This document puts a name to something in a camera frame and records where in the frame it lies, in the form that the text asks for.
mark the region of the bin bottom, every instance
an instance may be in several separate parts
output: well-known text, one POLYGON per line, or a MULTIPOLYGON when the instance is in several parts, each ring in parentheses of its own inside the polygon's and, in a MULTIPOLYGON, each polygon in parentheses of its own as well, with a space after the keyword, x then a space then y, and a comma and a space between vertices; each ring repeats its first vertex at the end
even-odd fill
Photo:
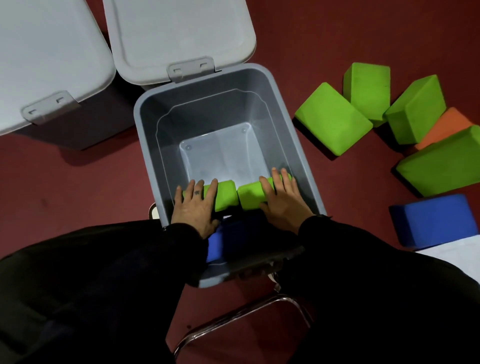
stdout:
POLYGON ((209 184, 233 180, 236 187, 270 176, 257 137, 249 122, 185 139, 180 153, 188 179, 209 184))

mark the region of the green yoga block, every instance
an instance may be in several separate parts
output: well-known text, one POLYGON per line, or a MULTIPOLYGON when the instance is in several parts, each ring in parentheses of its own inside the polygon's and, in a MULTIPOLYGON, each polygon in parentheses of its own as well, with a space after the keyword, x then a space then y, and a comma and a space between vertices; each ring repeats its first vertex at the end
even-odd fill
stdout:
POLYGON ((396 169, 423 196, 480 182, 480 126, 429 145, 405 158, 396 169))
MULTIPOLYGON (((207 191, 210 185, 204 186, 204 198, 207 195, 207 191)), ((215 212, 226 210, 231 206, 238 206, 239 198, 237 195, 237 187, 232 180, 223 181, 218 183, 215 198, 215 212)))
MULTIPOLYGON (((267 181, 270 183, 273 189, 273 178, 267 178, 267 181)), ((240 205, 243 210, 255 210, 258 208, 261 202, 266 202, 264 191, 262 190, 262 184, 260 182, 253 182, 249 184, 244 184, 240 186, 238 191, 238 197, 240 200, 240 205)))
POLYGON ((385 112, 385 118, 399 144, 416 144, 446 108, 440 82, 434 74, 413 82, 385 112))
POLYGON ((327 82, 318 86, 295 117, 336 156, 342 155, 373 127, 327 82))
POLYGON ((390 67, 353 63, 343 76, 343 96, 374 127, 382 125, 390 107, 390 67))

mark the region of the maroon floor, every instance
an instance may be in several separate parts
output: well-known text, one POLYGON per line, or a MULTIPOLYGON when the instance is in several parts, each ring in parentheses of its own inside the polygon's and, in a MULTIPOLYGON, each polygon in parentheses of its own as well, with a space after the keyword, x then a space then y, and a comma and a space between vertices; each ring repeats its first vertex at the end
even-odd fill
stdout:
MULTIPOLYGON (((101 1, 88 2, 106 30, 101 1)), ((392 98, 413 80, 438 74, 447 104, 480 122, 479 2, 247 2, 257 34, 251 62, 272 72, 291 116, 321 82, 340 91, 345 70, 361 61, 391 66, 392 98)), ((334 161, 299 137, 329 214, 398 246, 387 208, 416 200, 390 173, 402 156, 373 131, 334 161)), ((84 152, 3 136, 0 183, 0 256, 84 226, 146 218, 153 201, 133 129, 84 152)), ((480 222, 480 185, 462 192, 480 222)), ((187 287, 169 345, 189 327, 272 288, 265 277, 205 290, 187 287)), ((199 340, 179 362, 282 363, 304 332, 296 312, 280 303, 199 340)))

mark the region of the bin lid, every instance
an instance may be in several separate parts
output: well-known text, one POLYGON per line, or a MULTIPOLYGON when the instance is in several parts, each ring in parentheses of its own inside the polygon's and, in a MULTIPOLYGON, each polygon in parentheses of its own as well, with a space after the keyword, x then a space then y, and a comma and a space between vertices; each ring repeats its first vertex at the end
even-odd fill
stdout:
POLYGON ((115 66, 132 84, 171 81, 169 66, 203 57, 213 59, 220 70, 245 62, 255 51, 245 0, 103 0, 103 4, 115 66))
POLYGON ((51 102, 61 109, 63 102, 85 100, 115 76, 110 49, 84 0, 6 2, 0 45, 0 134, 54 112, 51 102), (26 108, 31 119, 23 116, 26 108))

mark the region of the orange yoga block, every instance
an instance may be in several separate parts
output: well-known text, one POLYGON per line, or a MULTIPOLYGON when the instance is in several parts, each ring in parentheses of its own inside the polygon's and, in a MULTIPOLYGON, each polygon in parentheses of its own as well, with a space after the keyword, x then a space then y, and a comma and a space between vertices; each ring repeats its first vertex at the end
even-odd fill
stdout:
POLYGON ((423 140, 415 145, 415 149, 417 151, 421 150, 432 143, 440 142, 472 125, 473 123, 456 108, 449 108, 437 120, 423 140))

